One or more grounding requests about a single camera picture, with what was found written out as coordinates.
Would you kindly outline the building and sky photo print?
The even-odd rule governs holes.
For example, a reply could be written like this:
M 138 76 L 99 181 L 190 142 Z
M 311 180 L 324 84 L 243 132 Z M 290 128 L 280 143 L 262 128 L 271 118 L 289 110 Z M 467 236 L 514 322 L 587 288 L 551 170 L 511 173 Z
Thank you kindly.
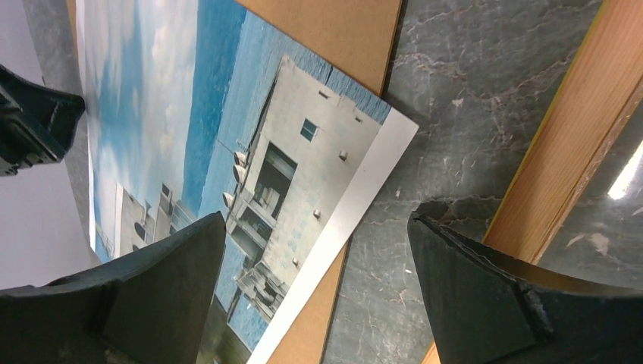
M 200 363 L 266 363 L 418 125 L 236 1 L 78 1 L 90 246 L 110 262 L 207 215 Z

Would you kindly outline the yellow wooden picture frame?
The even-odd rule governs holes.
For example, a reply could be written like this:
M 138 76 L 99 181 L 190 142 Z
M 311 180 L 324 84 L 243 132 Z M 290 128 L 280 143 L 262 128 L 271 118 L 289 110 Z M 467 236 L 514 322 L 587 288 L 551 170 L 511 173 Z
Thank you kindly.
M 641 98 L 642 3 L 605 1 L 479 243 L 538 266 Z

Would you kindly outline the clear acrylic sheet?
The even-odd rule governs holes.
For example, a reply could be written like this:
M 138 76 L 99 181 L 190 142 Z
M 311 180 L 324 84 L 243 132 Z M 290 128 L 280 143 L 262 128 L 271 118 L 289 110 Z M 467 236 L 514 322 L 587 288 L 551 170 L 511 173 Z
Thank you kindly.
M 640 105 L 538 264 L 587 281 L 642 288 Z

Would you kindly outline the brown cardboard backing board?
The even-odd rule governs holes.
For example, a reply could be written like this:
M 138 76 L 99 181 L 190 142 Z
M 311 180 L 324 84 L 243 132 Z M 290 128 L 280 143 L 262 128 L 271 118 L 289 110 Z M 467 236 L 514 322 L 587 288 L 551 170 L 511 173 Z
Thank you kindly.
M 356 90 L 379 96 L 384 88 L 387 62 L 401 4 L 375 4 L 375 19 L 366 17 L 360 1 L 100 1 L 96 20 L 89 19 L 89 2 L 70 1 L 74 41 L 84 91 L 100 83 L 116 91 L 142 77 L 158 112 L 157 126 L 180 130 L 180 143 L 204 134 L 187 126 L 187 111 L 198 92 L 193 86 L 205 79 L 205 65 L 196 65 L 196 44 L 203 42 L 210 58 L 221 61 L 224 51 L 216 40 L 232 42 L 234 15 L 258 22 L 257 40 L 269 33 L 301 45 L 333 77 L 356 81 Z M 160 113 L 176 105 L 178 116 Z

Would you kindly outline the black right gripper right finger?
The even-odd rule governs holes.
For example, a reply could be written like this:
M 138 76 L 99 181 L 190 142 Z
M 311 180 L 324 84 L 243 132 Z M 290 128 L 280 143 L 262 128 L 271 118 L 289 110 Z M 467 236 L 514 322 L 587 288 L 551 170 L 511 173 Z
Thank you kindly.
M 443 363 L 640 363 L 642 292 L 562 275 L 414 212 L 407 235 Z

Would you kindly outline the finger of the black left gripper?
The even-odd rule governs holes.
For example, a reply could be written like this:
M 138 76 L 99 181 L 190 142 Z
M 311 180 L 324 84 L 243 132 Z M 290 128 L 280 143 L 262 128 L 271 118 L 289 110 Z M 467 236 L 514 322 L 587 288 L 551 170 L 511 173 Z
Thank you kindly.
M 82 96 L 33 83 L 1 66 L 1 175 L 61 162 L 85 110 Z

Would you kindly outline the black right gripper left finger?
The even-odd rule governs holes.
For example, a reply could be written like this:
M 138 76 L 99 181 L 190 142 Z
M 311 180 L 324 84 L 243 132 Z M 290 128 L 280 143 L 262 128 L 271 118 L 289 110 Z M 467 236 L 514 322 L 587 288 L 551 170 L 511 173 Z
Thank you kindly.
M 1 291 L 3 363 L 194 363 L 225 250 L 215 212 L 119 258 Z

